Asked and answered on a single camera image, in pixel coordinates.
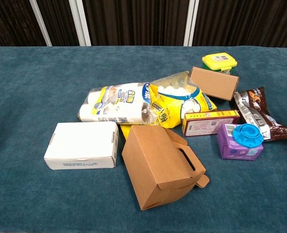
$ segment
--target snack bag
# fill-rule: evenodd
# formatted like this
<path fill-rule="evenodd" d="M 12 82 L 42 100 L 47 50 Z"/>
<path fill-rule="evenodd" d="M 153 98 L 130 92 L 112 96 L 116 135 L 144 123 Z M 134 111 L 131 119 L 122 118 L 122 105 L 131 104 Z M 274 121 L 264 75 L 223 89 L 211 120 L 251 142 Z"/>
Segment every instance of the snack bag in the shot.
<path fill-rule="evenodd" d="M 287 139 L 287 127 L 268 113 L 263 87 L 235 92 L 234 100 L 244 121 L 257 126 L 264 141 Z"/>
<path fill-rule="evenodd" d="M 216 110 L 215 104 L 200 88 L 189 83 L 188 72 L 180 72 L 150 84 L 151 106 L 156 120 L 152 125 L 174 128 L 182 123 L 185 113 Z M 130 126 L 121 126 L 127 138 Z"/>
<path fill-rule="evenodd" d="M 127 83 L 92 89 L 78 112 L 83 121 L 114 121 L 118 124 L 151 124 L 149 83 Z"/>

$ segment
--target purple package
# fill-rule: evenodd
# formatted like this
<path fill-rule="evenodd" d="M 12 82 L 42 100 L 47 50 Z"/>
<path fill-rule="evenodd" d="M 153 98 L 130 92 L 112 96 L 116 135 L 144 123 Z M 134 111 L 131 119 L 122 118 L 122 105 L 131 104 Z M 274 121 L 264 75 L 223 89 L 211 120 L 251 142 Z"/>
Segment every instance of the purple package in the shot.
<path fill-rule="evenodd" d="M 246 148 L 239 145 L 232 137 L 233 130 L 239 125 L 222 124 L 218 135 L 219 149 L 222 159 L 255 160 L 263 150 L 260 145 L 255 148 Z"/>

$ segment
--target blue plastic cap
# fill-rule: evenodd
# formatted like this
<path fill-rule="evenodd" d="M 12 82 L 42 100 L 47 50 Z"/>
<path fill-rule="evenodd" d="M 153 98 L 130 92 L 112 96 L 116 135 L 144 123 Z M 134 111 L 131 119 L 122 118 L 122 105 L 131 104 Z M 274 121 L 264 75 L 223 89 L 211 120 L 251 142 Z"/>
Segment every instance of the blue plastic cap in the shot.
<path fill-rule="evenodd" d="M 233 131 L 233 139 L 246 148 L 258 147 L 263 142 L 263 136 L 259 128 L 253 124 L 237 126 Z"/>

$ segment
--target yellow plastic container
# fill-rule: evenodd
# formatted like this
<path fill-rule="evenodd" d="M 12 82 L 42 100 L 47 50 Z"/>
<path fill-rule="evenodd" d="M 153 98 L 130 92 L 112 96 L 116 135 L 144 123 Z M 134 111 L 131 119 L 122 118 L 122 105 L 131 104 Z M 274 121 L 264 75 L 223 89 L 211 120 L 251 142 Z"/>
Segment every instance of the yellow plastic container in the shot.
<path fill-rule="evenodd" d="M 237 61 L 225 52 L 206 55 L 202 58 L 203 68 L 216 72 L 232 74 Z"/>

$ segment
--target yellow snack bag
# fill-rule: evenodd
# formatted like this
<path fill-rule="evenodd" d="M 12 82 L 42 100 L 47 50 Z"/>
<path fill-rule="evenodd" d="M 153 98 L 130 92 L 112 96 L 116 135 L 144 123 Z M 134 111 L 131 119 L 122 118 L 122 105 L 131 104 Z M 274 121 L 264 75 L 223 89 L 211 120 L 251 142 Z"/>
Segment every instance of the yellow snack bag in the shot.
<path fill-rule="evenodd" d="M 181 72 L 151 82 L 150 109 L 156 116 L 152 125 L 174 128 L 181 124 L 185 113 L 216 110 L 215 104 L 202 90 L 189 83 L 188 72 Z M 121 125 L 127 138 L 131 125 Z"/>

